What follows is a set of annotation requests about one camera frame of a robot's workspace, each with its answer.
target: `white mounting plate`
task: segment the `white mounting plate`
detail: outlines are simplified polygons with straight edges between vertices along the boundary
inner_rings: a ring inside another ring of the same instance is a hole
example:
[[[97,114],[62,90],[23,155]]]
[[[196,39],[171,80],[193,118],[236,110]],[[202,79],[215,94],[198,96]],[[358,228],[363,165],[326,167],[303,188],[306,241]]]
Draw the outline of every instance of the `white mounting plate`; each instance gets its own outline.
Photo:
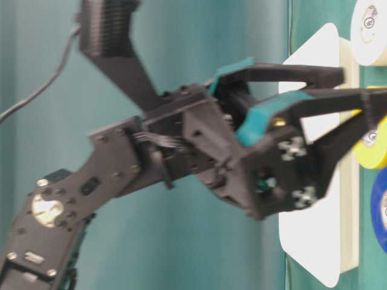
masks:
[[[349,47],[347,42],[339,37],[334,24],[325,24],[284,64],[338,67],[340,61],[345,60],[352,70],[346,74],[346,80],[356,86],[359,82],[358,66],[352,67],[351,59],[348,62],[350,51],[345,49]],[[300,89],[304,85],[281,82],[279,92]],[[339,113],[302,120],[309,143],[339,123]],[[359,171],[356,170],[358,165],[353,165],[353,158],[347,158],[349,161],[343,162],[345,166],[340,166],[340,171],[338,168],[335,170],[325,198],[306,210],[279,214],[279,237],[284,251],[321,283],[331,288],[336,286],[342,272],[359,264],[359,235],[356,233],[359,229],[359,212],[356,210],[359,206]],[[348,180],[353,183],[351,186],[343,184]],[[352,207],[350,210],[343,210],[342,206],[348,206],[347,202]],[[347,227],[353,229],[349,235]]]

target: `green cloth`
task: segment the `green cloth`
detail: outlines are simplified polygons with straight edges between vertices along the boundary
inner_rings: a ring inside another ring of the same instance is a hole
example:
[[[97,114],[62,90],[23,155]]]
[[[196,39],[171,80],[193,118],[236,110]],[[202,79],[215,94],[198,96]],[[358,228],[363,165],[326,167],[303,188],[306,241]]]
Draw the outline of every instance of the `green cloth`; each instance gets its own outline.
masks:
[[[336,24],[339,35],[349,39],[355,3],[356,0],[293,0],[290,11],[290,51],[294,52],[327,22]],[[360,84],[363,88],[369,85],[387,85],[387,68],[361,68],[360,75]],[[377,173],[377,170],[361,169],[360,266],[342,274],[334,289],[387,289],[387,254],[377,243],[370,214],[371,190]],[[330,288],[324,287],[297,262],[288,258],[286,289],[323,290]]]

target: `robotic arm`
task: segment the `robotic arm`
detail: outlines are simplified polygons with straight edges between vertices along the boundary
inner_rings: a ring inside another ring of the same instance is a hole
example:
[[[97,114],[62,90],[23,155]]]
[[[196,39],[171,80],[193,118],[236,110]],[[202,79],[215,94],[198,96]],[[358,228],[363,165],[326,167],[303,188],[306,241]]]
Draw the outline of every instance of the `robotic arm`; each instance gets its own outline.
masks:
[[[387,91],[333,90],[339,68],[251,60],[205,85],[158,96],[129,33],[138,0],[83,0],[80,50],[143,111],[89,135],[94,152],[77,172],[38,180],[12,223],[0,290],[74,289],[75,263],[94,211],[112,198],[195,174],[254,219],[301,210],[325,196],[337,162],[387,113]],[[257,102],[248,82],[305,82]],[[361,109],[312,144],[300,119]]]

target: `small sticker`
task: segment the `small sticker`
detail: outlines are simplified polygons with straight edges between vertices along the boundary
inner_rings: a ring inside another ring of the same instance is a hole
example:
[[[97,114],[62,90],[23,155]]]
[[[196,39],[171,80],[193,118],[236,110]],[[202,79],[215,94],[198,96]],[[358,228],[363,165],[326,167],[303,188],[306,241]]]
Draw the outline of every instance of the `small sticker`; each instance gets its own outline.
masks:
[[[362,137],[362,142],[365,146],[371,147],[375,144],[377,139],[377,129],[369,131]]]
[[[364,43],[368,44],[374,40],[377,29],[378,11],[376,6],[370,5],[363,15],[363,23],[360,28]]]
[[[385,191],[380,202],[380,215],[382,216],[383,225],[387,230],[387,191]]]

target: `yellow tape roll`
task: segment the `yellow tape roll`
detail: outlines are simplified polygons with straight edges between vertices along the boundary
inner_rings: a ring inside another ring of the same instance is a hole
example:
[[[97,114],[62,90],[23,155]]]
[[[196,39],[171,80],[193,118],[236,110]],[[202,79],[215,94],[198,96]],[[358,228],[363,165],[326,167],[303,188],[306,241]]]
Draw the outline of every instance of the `yellow tape roll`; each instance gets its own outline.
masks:
[[[369,89],[387,87],[369,86]],[[354,146],[354,154],[361,166],[367,169],[381,169],[387,166],[387,117],[369,131]]]

